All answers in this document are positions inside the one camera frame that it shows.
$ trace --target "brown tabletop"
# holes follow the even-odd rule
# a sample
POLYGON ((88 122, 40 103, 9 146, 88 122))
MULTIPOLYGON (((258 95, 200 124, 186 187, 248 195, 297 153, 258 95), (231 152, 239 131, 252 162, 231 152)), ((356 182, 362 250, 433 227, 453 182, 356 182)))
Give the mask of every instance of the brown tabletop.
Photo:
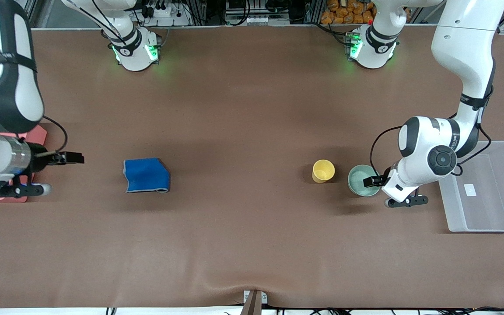
MULTIPOLYGON (((504 234, 450 233, 437 183, 411 209, 347 187, 382 130, 456 111, 462 84, 433 33, 406 28, 366 70, 317 28, 173 30, 160 65, 132 73, 97 31, 34 32, 46 113, 86 164, 40 173, 49 196, 0 204, 0 307, 231 305, 245 289, 277 307, 504 307, 504 234), (151 157, 171 191, 126 194, 123 160, 151 157), (310 179, 318 159, 332 183, 310 179)), ((504 140, 504 36, 493 55, 483 125, 504 140)), ((374 163, 399 158, 387 134, 374 163)))

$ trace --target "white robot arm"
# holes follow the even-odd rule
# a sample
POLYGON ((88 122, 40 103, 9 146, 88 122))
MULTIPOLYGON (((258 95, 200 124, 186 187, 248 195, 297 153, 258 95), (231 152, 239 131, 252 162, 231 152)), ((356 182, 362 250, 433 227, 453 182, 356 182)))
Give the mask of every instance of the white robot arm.
POLYGON ((403 7, 430 7, 442 0, 373 0, 376 16, 372 24, 364 24, 354 30, 360 34, 360 42, 349 47, 349 56, 365 68, 376 69, 392 58, 398 35, 406 24, 403 7))
POLYGON ((402 159, 386 170, 378 184, 396 202, 450 174, 458 158, 476 147, 483 111, 493 92, 491 43, 503 10, 504 0, 446 2, 432 53, 462 80, 458 112, 453 119, 415 116, 402 126, 398 135, 402 159))
POLYGON ((88 16, 103 30, 116 53, 116 59, 130 71, 140 71, 158 61, 160 37, 146 28, 134 26, 124 10, 133 8, 136 0, 62 0, 88 16))
MULTIPOLYGON (((0 0, 0 132, 28 132, 43 115, 28 18, 16 2, 0 0)), ((78 153, 47 152, 41 145, 0 135, 0 197, 45 195, 50 186, 32 184, 33 172, 83 161, 78 153), (20 183, 23 175, 27 184, 20 183)))

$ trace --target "folded blue towel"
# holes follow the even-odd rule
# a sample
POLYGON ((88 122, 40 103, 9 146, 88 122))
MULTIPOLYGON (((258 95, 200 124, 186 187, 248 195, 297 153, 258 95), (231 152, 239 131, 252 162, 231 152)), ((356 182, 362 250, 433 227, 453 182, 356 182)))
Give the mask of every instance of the folded blue towel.
POLYGON ((128 180, 126 192, 168 192, 170 174, 159 159, 137 159, 124 161, 124 176, 128 180))

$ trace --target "clear plastic bin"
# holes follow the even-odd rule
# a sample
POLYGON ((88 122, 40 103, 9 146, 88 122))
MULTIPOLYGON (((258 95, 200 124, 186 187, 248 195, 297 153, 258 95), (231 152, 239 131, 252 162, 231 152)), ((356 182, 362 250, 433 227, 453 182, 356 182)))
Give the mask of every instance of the clear plastic bin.
MULTIPOLYGON (((487 141, 479 141, 466 157, 486 144, 487 141)), ((449 175, 438 181, 448 229, 504 232, 504 141, 493 141, 487 150, 462 167, 460 177, 449 175)))

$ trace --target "light green bowl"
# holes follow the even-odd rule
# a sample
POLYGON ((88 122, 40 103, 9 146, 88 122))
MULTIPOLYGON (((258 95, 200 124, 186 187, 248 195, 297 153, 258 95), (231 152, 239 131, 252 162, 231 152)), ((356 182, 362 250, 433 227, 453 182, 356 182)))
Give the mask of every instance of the light green bowl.
POLYGON ((380 187, 365 187, 363 180, 367 177, 376 176, 372 167, 368 165, 358 165, 351 169, 347 177, 347 185, 355 195, 370 197, 376 195, 380 187))

